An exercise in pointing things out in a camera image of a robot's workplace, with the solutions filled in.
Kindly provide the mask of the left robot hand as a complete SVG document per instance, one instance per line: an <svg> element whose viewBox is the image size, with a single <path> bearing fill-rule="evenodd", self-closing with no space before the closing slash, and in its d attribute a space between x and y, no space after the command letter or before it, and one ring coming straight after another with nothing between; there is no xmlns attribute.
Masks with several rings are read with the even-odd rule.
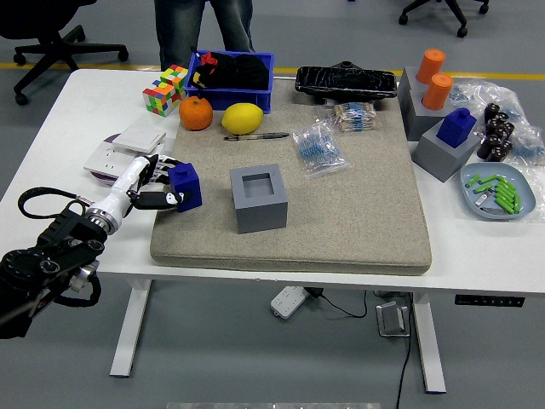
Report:
<svg viewBox="0 0 545 409"><path fill-rule="evenodd" d="M200 182L192 164L154 154L135 158L114 182L109 195L92 204L85 216L112 234L133 208L176 208L184 212L202 203Z"/></svg>

